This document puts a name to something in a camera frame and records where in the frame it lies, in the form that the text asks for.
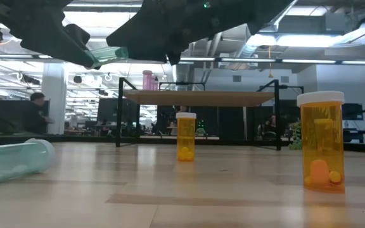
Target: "man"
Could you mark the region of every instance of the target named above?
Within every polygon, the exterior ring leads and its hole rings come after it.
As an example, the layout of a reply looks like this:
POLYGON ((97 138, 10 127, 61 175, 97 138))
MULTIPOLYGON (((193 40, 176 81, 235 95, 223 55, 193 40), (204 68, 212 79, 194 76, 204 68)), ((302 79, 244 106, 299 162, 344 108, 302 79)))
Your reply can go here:
POLYGON ((35 92, 30 96, 31 104, 23 114, 23 128, 26 132, 33 134, 45 134, 46 126, 51 123, 48 117, 43 116, 44 95, 35 92))

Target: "wall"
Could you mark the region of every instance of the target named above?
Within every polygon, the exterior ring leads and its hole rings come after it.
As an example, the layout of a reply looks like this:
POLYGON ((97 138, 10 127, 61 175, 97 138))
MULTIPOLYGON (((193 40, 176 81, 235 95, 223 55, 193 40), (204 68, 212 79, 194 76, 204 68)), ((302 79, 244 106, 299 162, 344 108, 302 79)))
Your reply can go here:
MULTIPOLYGON (((346 103, 361 103, 365 109, 365 66, 318 65, 317 89, 342 91, 345 93, 346 103)), ((365 114, 364 121, 353 124, 365 129, 365 114)))
MULTIPOLYGON (((195 82, 200 82, 203 70, 201 68, 195 69, 195 82)), ((273 70, 274 78, 269 78, 270 71, 264 70, 226 70, 213 69, 206 85, 207 91, 257 91, 260 86, 264 86, 273 79, 281 80, 281 76, 289 76, 290 83, 288 86, 297 86, 297 75, 293 74, 291 70, 273 70), (240 75, 241 82, 233 82, 233 75, 240 75)), ((265 92, 274 92, 274 88, 267 88, 265 92)), ((292 89, 280 89, 281 99, 296 99, 297 93, 292 89)))
POLYGON ((317 91, 317 66, 312 65, 297 75, 298 86, 303 86, 305 92, 317 91))

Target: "wooden floor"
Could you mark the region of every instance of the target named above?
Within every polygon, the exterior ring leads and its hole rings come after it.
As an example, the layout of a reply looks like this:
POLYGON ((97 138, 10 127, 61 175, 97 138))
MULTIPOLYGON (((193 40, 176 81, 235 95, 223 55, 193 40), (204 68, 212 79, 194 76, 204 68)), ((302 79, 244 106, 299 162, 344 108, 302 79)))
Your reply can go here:
POLYGON ((365 228, 365 153, 346 153, 346 194, 302 187, 299 151, 58 143, 44 174, 0 184, 5 228, 365 228))

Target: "wooden tabletop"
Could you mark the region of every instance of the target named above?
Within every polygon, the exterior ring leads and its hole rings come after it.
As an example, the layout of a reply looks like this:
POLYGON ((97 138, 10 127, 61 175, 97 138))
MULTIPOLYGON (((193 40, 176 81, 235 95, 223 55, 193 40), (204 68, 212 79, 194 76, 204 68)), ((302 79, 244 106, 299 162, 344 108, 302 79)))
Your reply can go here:
POLYGON ((124 96, 140 105, 253 107, 274 98, 274 93, 219 91, 124 91, 124 96))

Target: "ceiling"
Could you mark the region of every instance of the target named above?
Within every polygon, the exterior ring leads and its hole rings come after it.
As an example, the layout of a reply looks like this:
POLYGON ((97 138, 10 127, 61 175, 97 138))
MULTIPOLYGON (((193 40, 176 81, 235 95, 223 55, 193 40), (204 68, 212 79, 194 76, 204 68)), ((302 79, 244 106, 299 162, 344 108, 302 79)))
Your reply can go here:
MULTIPOLYGON (((132 18, 138 8, 103 8, 103 12, 96 12, 97 8, 88 6, 88 4, 141 4, 141 1, 124 1, 124 0, 88 0, 74 1, 72 4, 85 4, 83 7, 65 8, 66 18, 63 24, 75 23, 91 34, 91 39, 87 46, 89 49, 99 49, 106 47, 105 37, 114 30, 122 26, 126 21, 132 18)), ((319 18, 328 13, 348 14, 350 18, 355 15, 365 15, 365 0, 299 0, 287 14, 285 18, 319 18)), ((0 44, 0 53, 9 54, 36 54, 20 47, 20 41, 9 34, 9 30, 1 26, 4 41, 0 44)), ((249 34, 246 25, 241 25, 229 29, 220 34, 218 41, 200 40, 190 45, 190 48, 183 53, 184 56, 220 56, 221 54, 229 54, 235 56, 242 47, 247 43, 249 34)), ((365 60, 365 46, 337 48, 335 54, 325 47, 285 47, 271 46, 270 48, 260 46, 257 47, 254 54, 259 58, 287 58, 287 59, 353 59, 365 60)), ((26 98, 34 91, 40 88, 37 86, 33 89, 25 89, 29 85, 24 84, 18 78, 18 73, 29 75, 37 80, 42 81, 43 62, 40 61, 2 61, 0 60, 0 86, 3 87, 23 87, 24 89, 3 89, 0 91, 0 97, 23 97, 26 98)), ((125 77, 138 88, 142 87, 143 70, 151 70, 161 82, 173 82, 172 67, 168 64, 131 64, 131 63, 112 63, 103 66, 100 70, 87 70, 84 67, 66 63, 69 72, 69 92, 68 101, 77 101, 84 103, 86 107, 90 107, 90 111, 96 113, 98 108, 93 99, 83 98, 99 98, 98 91, 95 89, 100 87, 104 90, 113 91, 112 97, 117 97, 116 89, 118 87, 119 77, 125 77), (73 77, 79 75, 88 80, 81 84, 73 82, 73 77)), ((262 71, 269 68, 269 64, 259 64, 257 68, 262 71)), ((276 65, 275 68, 295 69, 298 65, 276 65)), ((75 109, 71 109, 68 105, 68 112, 71 113, 75 109)))

